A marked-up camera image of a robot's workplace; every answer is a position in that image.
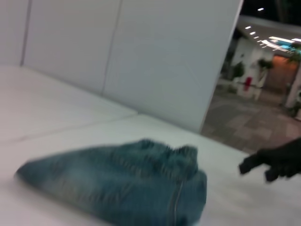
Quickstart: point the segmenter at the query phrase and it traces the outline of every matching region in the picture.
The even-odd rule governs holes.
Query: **jeans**
[[[206,175],[196,159],[194,147],[141,140],[30,161],[16,174],[118,226],[191,226],[206,202]]]

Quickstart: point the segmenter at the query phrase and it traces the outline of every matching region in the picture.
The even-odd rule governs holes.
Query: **hand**
[[[268,182],[275,181],[279,176],[291,178],[301,172],[301,138],[275,149],[259,150],[245,158],[239,170],[241,174],[246,174],[262,164],[270,166],[265,172]]]

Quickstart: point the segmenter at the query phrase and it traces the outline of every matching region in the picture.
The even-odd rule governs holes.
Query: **white pillar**
[[[198,132],[242,0],[124,0],[104,95]]]
[[[297,95],[297,91],[299,87],[301,86],[301,64],[298,68],[298,72],[296,74],[296,79],[292,85],[291,92],[288,95],[287,101],[286,101],[286,107],[293,107]]]

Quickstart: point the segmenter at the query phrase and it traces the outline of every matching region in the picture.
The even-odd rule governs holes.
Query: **floor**
[[[287,116],[279,107],[216,92],[201,134],[254,153],[260,148],[282,145],[299,137],[301,122]]]
[[[264,105],[279,106],[283,102],[283,95],[262,90],[259,101]]]

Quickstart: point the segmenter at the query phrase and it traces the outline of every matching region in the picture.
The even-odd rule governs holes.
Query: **white table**
[[[17,183],[13,174],[30,158],[81,147],[122,144],[142,138],[173,147],[198,147],[199,167],[208,175],[208,196],[203,226],[300,226],[301,180],[264,183],[260,167],[246,177],[237,165],[246,155],[212,140],[179,129],[146,115],[62,131],[0,145],[0,221],[5,226],[104,226],[83,214]]]
[[[41,73],[0,67],[0,144],[136,114]]]

